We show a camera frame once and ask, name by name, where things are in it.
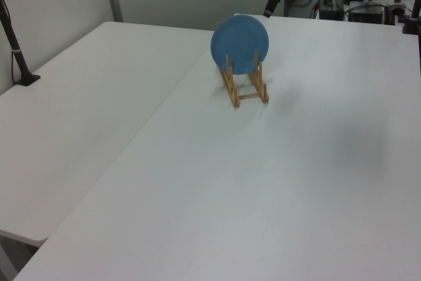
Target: white tabletop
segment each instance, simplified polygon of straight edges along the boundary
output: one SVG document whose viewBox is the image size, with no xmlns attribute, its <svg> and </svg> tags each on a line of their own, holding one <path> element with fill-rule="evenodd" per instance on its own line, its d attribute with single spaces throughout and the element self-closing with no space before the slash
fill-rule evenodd
<svg viewBox="0 0 421 281">
<path fill-rule="evenodd" d="M 40 245 L 209 46 L 212 32 L 102 24 L 0 97 L 0 235 Z"/>
<path fill-rule="evenodd" d="M 16 281 L 419 280 L 418 38 L 262 21 L 269 104 L 206 51 Z"/>
</svg>

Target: blue plate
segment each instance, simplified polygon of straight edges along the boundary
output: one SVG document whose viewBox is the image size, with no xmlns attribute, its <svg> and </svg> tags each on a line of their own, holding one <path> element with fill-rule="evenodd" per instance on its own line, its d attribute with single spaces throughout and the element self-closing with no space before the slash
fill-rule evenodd
<svg viewBox="0 0 421 281">
<path fill-rule="evenodd" d="M 215 30 L 210 42 L 212 58 L 226 72 L 226 55 L 235 75 L 247 74 L 255 69 L 255 50 L 259 62 L 263 62 L 269 49 L 268 32 L 263 24 L 253 18 L 239 14 L 232 16 Z"/>
</svg>

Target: wooden plate stand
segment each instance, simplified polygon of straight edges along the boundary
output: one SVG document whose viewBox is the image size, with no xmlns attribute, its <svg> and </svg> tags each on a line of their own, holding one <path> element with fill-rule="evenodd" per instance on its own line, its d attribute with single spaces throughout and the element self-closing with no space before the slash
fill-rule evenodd
<svg viewBox="0 0 421 281">
<path fill-rule="evenodd" d="M 260 97 L 263 103 L 269 102 L 269 95 L 266 91 L 266 84 L 262 80 L 262 62 L 259 62 L 258 60 L 257 51 L 255 51 L 255 69 L 254 71 L 248 73 L 251 82 L 256 88 L 255 93 L 248 93 L 246 95 L 237 94 L 237 88 L 234 85 L 234 77 L 232 74 L 232 66 L 230 66 L 230 57 L 228 55 L 226 55 L 227 72 L 224 72 L 219 67 L 218 69 L 222 79 L 224 80 L 225 88 L 228 91 L 228 95 L 230 96 L 232 105 L 234 107 L 239 107 L 240 100 L 256 97 Z"/>
</svg>

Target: black stand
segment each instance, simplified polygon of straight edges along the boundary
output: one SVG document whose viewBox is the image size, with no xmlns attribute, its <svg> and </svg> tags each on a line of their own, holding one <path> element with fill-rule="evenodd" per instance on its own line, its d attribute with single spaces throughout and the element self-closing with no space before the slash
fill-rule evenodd
<svg viewBox="0 0 421 281">
<path fill-rule="evenodd" d="M 421 9 L 421 0 L 415 0 L 414 8 L 412 9 L 411 16 L 405 15 L 399 17 L 398 21 L 401 23 L 405 23 L 402 28 L 402 33 L 404 34 L 413 34 L 419 35 L 420 34 L 420 9 Z"/>
<path fill-rule="evenodd" d="M 21 79 L 17 81 L 17 85 L 29 86 L 41 78 L 41 76 L 34 75 L 28 70 L 24 55 L 20 50 L 20 46 L 12 28 L 11 18 L 6 7 L 5 0 L 0 0 L 0 20 L 5 29 L 7 39 L 12 47 L 13 55 L 18 63 Z"/>
</svg>

